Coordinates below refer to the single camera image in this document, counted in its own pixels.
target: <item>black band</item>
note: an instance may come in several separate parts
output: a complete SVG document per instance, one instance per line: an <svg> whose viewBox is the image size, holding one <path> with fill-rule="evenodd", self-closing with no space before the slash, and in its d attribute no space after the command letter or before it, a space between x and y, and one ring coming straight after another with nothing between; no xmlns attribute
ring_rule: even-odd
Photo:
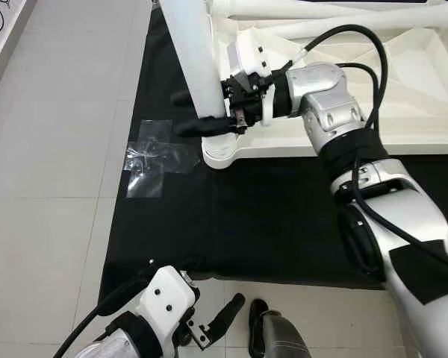
<svg viewBox="0 0 448 358"><path fill-rule="evenodd" d="M319 158L333 181L352 170L357 154L362 164L389 158L379 135L371 128L356 129L338 136L322 147Z"/></svg>
<svg viewBox="0 0 448 358"><path fill-rule="evenodd" d="M446 254L443 240L425 242L429 250ZM411 293L428 304L448 295L448 266L430 257L413 245L390 250L396 273Z"/></svg>
<svg viewBox="0 0 448 358"><path fill-rule="evenodd" d="M287 83L286 76L277 76L274 79L274 85L276 91L274 92L274 117L288 116L292 108L292 102L290 101L289 85Z"/></svg>
<svg viewBox="0 0 448 358"><path fill-rule="evenodd" d="M128 334L140 357L160 358L163 356L163 350L155 332L143 317L136 316L129 311L124 312L106 327L106 332L111 334L118 328Z"/></svg>

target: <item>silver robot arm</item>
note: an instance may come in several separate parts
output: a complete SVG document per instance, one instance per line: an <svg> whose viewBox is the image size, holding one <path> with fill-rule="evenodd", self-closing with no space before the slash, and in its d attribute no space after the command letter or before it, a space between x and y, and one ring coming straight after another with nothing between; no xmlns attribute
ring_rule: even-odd
<svg viewBox="0 0 448 358"><path fill-rule="evenodd" d="M341 68L314 63L286 73L292 114L302 115L305 130L323 160L340 203L340 230L353 261L378 277L407 318L423 358L448 358L448 268L409 245L352 200L350 159L358 168L365 203L389 222L448 255L448 224L409 175L391 159L348 93Z"/></svg>

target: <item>foot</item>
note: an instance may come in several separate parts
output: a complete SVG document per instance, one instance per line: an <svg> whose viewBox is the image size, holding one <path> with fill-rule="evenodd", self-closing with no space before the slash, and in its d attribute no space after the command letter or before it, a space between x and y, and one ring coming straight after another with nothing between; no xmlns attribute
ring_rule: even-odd
<svg viewBox="0 0 448 358"><path fill-rule="evenodd" d="M264 339L262 337L262 317L261 314L268 311L269 306L265 301L256 299L251 303L249 312L249 355L251 358L264 357Z"/></svg>

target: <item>white wall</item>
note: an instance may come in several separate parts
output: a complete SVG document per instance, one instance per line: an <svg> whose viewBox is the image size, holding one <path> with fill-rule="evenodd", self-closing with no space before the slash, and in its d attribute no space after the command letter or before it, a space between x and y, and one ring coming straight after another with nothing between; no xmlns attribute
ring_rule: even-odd
<svg viewBox="0 0 448 358"><path fill-rule="evenodd" d="M0 78L35 2L36 0L10 0L10 8L6 4L0 3L0 9L4 16L4 28L0 32Z"/></svg>

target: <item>gray floor tile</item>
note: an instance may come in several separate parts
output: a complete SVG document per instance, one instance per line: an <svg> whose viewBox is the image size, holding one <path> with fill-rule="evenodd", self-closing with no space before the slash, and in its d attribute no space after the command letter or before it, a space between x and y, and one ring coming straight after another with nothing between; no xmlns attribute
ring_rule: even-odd
<svg viewBox="0 0 448 358"><path fill-rule="evenodd" d="M115 100L128 47L128 33L25 32L0 83L0 96L14 100Z"/></svg>
<svg viewBox="0 0 448 358"><path fill-rule="evenodd" d="M312 358L406 358L398 348L311 348Z"/></svg>
<svg viewBox="0 0 448 358"><path fill-rule="evenodd" d="M113 127L106 155L105 171L99 196L104 198L116 197L119 178L121 176L123 160L125 158L128 132L133 114L133 101L118 101L114 113Z"/></svg>
<svg viewBox="0 0 448 358"><path fill-rule="evenodd" d="M225 348L209 347L201 351L197 347L180 347L179 358L225 358Z"/></svg>
<svg viewBox="0 0 448 358"><path fill-rule="evenodd" d="M96 197L114 105L15 102L0 138L0 196Z"/></svg>
<svg viewBox="0 0 448 358"><path fill-rule="evenodd" d="M136 6L128 49L126 50L125 65L122 68L121 83L119 84L119 99L133 101L136 96L146 34L148 33L149 19L151 17L151 6L152 3L150 1L139 1Z"/></svg>
<svg viewBox="0 0 448 358"><path fill-rule="evenodd" d="M72 326L95 199L0 199L0 342L56 344Z"/></svg>
<svg viewBox="0 0 448 358"><path fill-rule="evenodd" d="M51 34L128 31L138 2L140 0L39 0L25 30Z"/></svg>
<svg viewBox="0 0 448 358"><path fill-rule="evenodd" d="M56 345L0 343L0 358L50 358L56 350Z"/></svg>

